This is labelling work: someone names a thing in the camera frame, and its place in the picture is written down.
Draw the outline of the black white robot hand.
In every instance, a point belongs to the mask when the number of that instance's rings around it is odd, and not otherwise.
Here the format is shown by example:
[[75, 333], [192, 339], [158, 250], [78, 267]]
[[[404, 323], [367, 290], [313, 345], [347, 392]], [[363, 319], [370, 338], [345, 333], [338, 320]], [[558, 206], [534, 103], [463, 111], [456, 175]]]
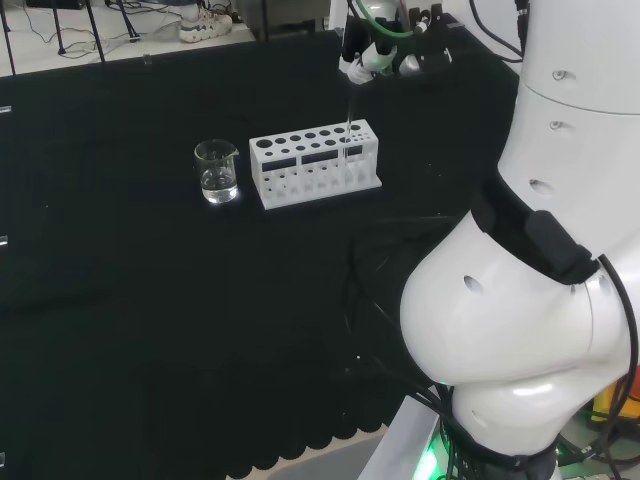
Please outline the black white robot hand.
[[397, 53], [390, 32], [402, 33], [401, 1], [346, 1], [338, 69], [364, 85], [391, 67]]

